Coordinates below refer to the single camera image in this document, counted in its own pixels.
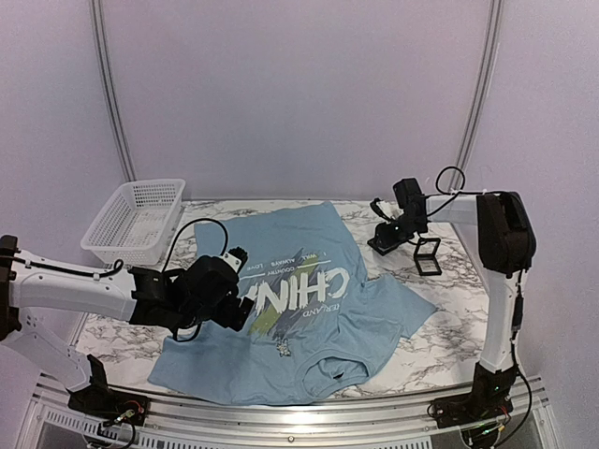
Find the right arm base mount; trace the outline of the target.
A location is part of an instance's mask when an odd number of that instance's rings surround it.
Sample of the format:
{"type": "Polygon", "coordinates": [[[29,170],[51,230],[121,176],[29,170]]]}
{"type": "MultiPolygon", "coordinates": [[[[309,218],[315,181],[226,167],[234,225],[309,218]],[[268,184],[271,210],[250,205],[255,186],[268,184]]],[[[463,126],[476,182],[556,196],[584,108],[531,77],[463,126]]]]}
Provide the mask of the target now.
{"type": "Polygon", "coordinates": [[[475,364],[472,388],[468,393],[436,398],[428,410],[439,428],[488,420],[513,411],[511,387],[518,369],[490,371],[475,364]]]}

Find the white perforated plastic basket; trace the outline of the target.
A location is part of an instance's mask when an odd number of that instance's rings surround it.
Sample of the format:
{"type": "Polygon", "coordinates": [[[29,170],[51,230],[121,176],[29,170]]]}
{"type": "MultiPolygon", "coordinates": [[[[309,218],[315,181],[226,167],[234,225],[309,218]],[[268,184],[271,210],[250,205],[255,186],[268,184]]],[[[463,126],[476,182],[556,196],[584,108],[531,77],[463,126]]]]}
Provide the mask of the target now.
{"type": "Polygon", "coordinates": [[[152,266],[165,251],[182,210],[183,179],[127,182],[96,215],[80,247],[105,264],[152,266]]]}

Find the light blue printed t-shirt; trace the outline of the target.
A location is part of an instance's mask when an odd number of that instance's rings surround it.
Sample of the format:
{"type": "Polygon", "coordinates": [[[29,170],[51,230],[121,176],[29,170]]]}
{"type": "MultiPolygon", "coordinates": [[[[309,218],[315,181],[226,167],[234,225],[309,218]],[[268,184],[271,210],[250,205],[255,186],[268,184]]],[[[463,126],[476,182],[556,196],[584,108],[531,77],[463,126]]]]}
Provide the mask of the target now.
{"type": "Polygon", "coordinates": [[[363,384],[435,307],[393,276],[370,279],[328,202],[224,222],[248,253],[239,288],[255,302],[241,331],[205,323],[166,338],[149,382],[225,405],[301,405],[363,384]],[[280,357],[287,339],[291,356],[280,357]]]}

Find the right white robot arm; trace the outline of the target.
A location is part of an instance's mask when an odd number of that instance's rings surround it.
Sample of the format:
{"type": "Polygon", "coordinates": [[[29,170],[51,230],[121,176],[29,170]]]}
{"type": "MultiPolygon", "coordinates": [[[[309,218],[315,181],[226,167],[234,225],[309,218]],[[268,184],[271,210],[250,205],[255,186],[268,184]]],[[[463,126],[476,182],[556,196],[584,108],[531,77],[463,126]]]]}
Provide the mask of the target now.
{"type": "Polygon", "coordinates": [[[382,221],[368,244],[381,255],[410,243],[415,248],[413,258],[420,264],[426,258],[421,247],[432,242],[427,235],[431,223],[472,225],[476,229],[476,271],[489,298],[489,315],[475,366],[477,388],[465,396],[463,410],[474,419],[482,419],[499,405],[499,390],[509,387],[520,374],[516,344],[523,317],[523,286],[536,251],[533,227],[516,192],[475,192],[460,185],[426,195],[415,178],[396,182],[393,192],[397,213],[380,198],[370,204],[382,221]]]}

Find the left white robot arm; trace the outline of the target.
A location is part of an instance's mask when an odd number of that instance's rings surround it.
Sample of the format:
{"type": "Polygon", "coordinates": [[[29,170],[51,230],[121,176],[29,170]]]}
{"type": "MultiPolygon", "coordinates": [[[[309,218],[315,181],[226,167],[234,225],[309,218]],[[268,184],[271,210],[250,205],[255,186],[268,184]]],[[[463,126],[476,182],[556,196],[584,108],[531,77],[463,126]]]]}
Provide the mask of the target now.
{"type": "Polygon", "coordinates": [[[239,331],[254,306],[240,297],[240,272],[248,258],[224,246],[202,255],[189,268],[127,267],[118,259],[101,270],[59,266],[20,248],[16,237],[1,238],[1,343],[58,380],[73,403],[99,416],[118,408],[103,364],[83,355],[46,329],[35,308],[104,315],[135,326],[158,326],[177,336],[213,321],[239,331]]]}

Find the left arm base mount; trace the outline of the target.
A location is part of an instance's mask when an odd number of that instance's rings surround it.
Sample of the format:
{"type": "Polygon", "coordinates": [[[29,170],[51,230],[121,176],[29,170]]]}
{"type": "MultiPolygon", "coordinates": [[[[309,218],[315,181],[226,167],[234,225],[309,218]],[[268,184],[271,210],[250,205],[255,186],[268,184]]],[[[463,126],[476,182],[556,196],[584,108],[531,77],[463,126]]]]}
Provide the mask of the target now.
{"type": "Polygon", "coordinates": [[[118,416],[132,411],[133,415],[129,420],[134,426],[142,426],[146,419],[149,399],[109,388],[102,362],[93,355],[87,355],[87,360],[91,369],[88,376],[89,384],[78,391],[67,389],[68,407],[112,423],[116,422],[118,416]]]}

